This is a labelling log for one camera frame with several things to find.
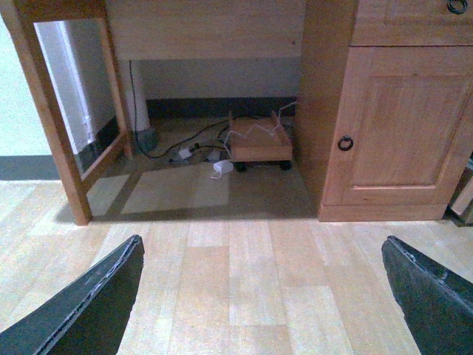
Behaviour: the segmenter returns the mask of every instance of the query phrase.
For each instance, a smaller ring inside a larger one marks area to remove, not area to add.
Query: door handle
[[[354,145],[353,139],[349,135],[344,135],[342,138],[340,138],[340,141],[338,141],[338,148],[342,152],[349,151],[350,149],[353,148],[353,145]]]

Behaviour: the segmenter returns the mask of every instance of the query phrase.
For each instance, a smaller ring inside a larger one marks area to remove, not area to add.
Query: floor plank
[[[218,220],[192,221],[187,246],[228,246],[228,223]]]
[[[284,325],[266,220],[230,222],[230,324]]]
[[[187,248],[168,354],[226,354],[228,248]]]
[[[306,220],[269,222],[279,284],[326,285],[324,266]]]
[[[353,354],[329,286],[284,287],[283,294],[294,354]]]
[[[292,355],[285,325],[231,327],[231,354]]]
[[[355,354],[419,354],[370,267],[328,266],[326,273]]]
[[[35,188],[36,185],[33,183],[12,183],[11,185],[3,183],[0,185],[0,220],[8,216]]]

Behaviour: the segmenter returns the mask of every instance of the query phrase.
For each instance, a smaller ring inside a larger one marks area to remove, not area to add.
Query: power adapter
[[[184,160],[190,158],[192,156],[192,152],[189,148],[181,149],[179,151],[179,156]]]
[[[219,174],[219,176],[231,172],[233,169],[234,165],[229,160],[221,160],[214,164],[215,174]]]

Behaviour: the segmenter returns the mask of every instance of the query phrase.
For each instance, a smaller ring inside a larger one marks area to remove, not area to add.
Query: wooden desk
[[[439,219],[473,150],[473,9],[454,15],[444,1],[410,0],[0,4],[79,224],[92,217],[86,191],[120,150],[131,155],[112,34],[126,60],[301,55],[296,159],[321,220]],[[76,18],[101,25],[120,123],[82,177],[33,27]],[[349,152],[338,147],[346,135]]]

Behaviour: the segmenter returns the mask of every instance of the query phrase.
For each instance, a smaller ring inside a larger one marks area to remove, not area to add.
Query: caster wheel
[[[235,162],[234,167],[238,172],[246,172],[246,163],[243,163],[242,161]]]
[[[279,162],[279,167],[281,170],[290,170],[293,167],[293,164],[290,162],[290,160],[281,160]]]

